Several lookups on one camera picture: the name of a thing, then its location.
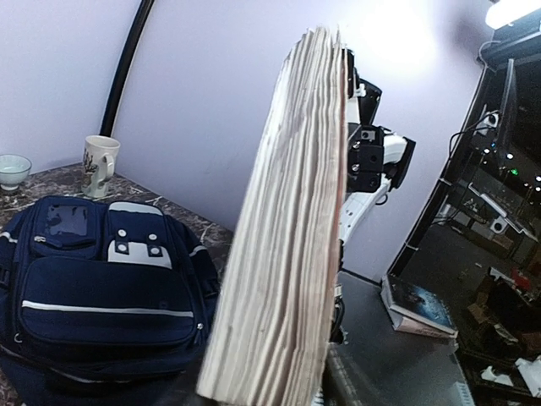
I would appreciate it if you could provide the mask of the patterned notebook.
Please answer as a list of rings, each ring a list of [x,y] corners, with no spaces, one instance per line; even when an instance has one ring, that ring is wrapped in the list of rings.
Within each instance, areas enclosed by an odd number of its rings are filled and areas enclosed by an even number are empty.
[[[329,346],[347,173],[338,30],[285,58],[233,236],[196,392],[227,405],[308,405]]]

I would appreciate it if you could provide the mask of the navy blue student backpack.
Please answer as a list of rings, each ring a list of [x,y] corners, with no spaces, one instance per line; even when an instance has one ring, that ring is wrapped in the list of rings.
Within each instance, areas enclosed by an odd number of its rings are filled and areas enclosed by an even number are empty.
[[[203,352],[219,275],[159,208],[46,196],[1,232],[1,369],[25,405],[153,405]]]

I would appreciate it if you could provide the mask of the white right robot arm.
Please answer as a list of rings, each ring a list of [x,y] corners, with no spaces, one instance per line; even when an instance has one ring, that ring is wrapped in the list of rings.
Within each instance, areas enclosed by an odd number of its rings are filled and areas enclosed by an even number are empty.
[[[338,270],[355,229],[388,194],[402,186],[416,142],[374,124],[382,90],[360,77],[353,50],[344,47],[347,68],[347,189],[341,208]]]

